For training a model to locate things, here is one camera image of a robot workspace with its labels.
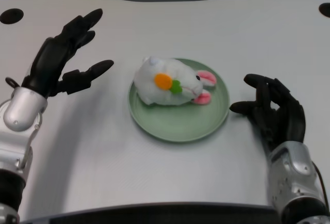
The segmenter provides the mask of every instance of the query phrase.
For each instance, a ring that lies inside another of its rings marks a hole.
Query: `cable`
[[[325,187],[324,187],[324,183],[323,183],[323,179],[322,179],[322,175],[321,175],[321,172],[320,170],[318,169],[318,167],[315,165],[314,162],[312,162],[314,167],[315,167],[315,170],[319,176],[319,179],[320,179],[320,183],[321,183],[321,187],[322,187],[322,191],[323,191],[323,196],[324,196],[324,201],[325,201],[325,206],[326,208],[328,209],[329,211],[329,203],[328,203],[328,197],[326,196],[326,191],[325,191]]]

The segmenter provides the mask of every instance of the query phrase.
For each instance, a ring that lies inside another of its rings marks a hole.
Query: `black hole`
[[[14,24],[21,20],[24,12],[21,9],[9,9],[0,15],[0,22],[3,24]]]
[[[319,11],[324,16],[330,18],[330,3],[323,3],[322,5],[320,5],[319,6]]]

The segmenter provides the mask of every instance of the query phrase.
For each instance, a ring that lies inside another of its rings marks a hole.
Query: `pink bunny ear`
[[[201,78],[203,86],[214,86],[217,83],[217,78],[208,71],[199,70],[197,75]]]
[[[209,102],[211,102],[211,93],[203,89],[201,95],[199,95],[198,98],[194,99],[192,102],[194,104],[201,104],[201,105],[208,104]]]

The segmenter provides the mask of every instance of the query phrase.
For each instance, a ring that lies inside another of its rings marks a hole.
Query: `plate rim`
[[[159,135],[157,135],[157,134],[154,134],[154,133],[152,133],[152,132],[149,132],[148,130],[146,130],[146,128],[143,126],[143,125],[141,125],[138,121],[137,121],[137,119],[136,119],[136,117],[135,117],[135,115],[134,115],[134,113],[133,113],[133,111],[132,111],[132,108],[131,108],[131,104],[130,104],[130,101],[129,101],[129,95],[130,95],[130,91],[131,91],[131,89],[132,89],[132,86],[134,85],[134,80],[132,81],[132,83],[131,83],[131,85],[130,85],[130,87],[129,87],[129,90],[128,90],[128,95],[127,95],[127,101],[128,101],[128,108],[129,108],[129,112],[130,112],[130,115],[133,117],[133,119],[134,119],[134,121],[135,121],[135,123],[141,128],[141,129],[143,129],[146,133],[148,133],[148,134],[150,134],[150,135],[152,135],[152,136],[154,136],[154,137],[156,137],[156,138],[158,138],[158,139],[161,139],[161,140],[163,140],[163,141],[169,141],[169,142],[174,142],[174,143],[184,143],[184,142],[192,142],[192,141],[196,141],[196,140],[199,140],[199,139],[202,139],[202,138],[204,138],[204,137],[206,137],[206,136],[208,136],[208,135],[210,135],[210,134],[212,134],[212,133],[214,133],[223,123],[224,123],[224,121],[225,121],[225,119],[227,118],[227,116],[228,116],[228,113],[229,113],[229,107],[230,107],[230,97],[229,97],[229,91],[228,91],[228,88],[227,88],[227,85],[226,85],[226,83],[225,83],[225,81],[223,80],[223,78],[215,71],[215,70],[213,70],[211,67],[209,67],[208,65],[205,65],[204,63],[201,63],[201,62],[199,62],[199,61],[197,61],[197,60],[192,60],[192,59],[186,59],[186,58],[173,58],[173,59],[176,59],[176,60],[190,60],[190,61],[193,61],[193,62],[197,62],[197,63],[199,63],[199,64],[202,64],[203,66],[205,66],[205,67],[207,67],[207,68],[210,68],[220,79],[221,79],[221,81],[223,82],[223,85],[224,85],[224,87],[225,87],[225,90],[226,90],[226,95],[227,95],[227,98],[228,98],[228,106],[226,107],[226,113],[225,113],[225,115],[223,116],[223,118],[221,119],[221,121],[219,122],[219,124],[218,125],[216,125],[211,131],[209,131],[209,132],[207,132],[207,133],[205,133],[205,134],[203,134],[203,135],[201,135],[201,136],[199,136],[199,137],[197,137],[197,138],[190,138],[190,139],[176,139],[176,140],[174,140],[174,139],[168,139],[168,138],[164,138],[164,137],[161,137],[161,136],[159,136]]]

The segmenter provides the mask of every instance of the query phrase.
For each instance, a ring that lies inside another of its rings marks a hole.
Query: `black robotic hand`
[[[58,81],[65,64],[77,50],[88,44],[95,36],[89,31],[102,17],[102,9],[97,9],[85,17],[77,16],[64,26],[62,33],[54,38],[47,38],[41,46],[22,87],[31,89],[44,98],[53,97],[59,92],[72,94],[91,86],[92,80],[105,73],[112,65],[112,60],[105,60],[93,65],[86,72],[74,70],[63,75]],[[13,88],[19,85],[11,78],[6,82]]]
[[[272,151],[285,141],[304,141],[305,114],[300,103],[278,80],[257,74],[248,74],[244,81],[256,88],[256,101],[237,102],[230,110],[248,116],[261,131]],[[277,110],[271,101],[279,105]]]

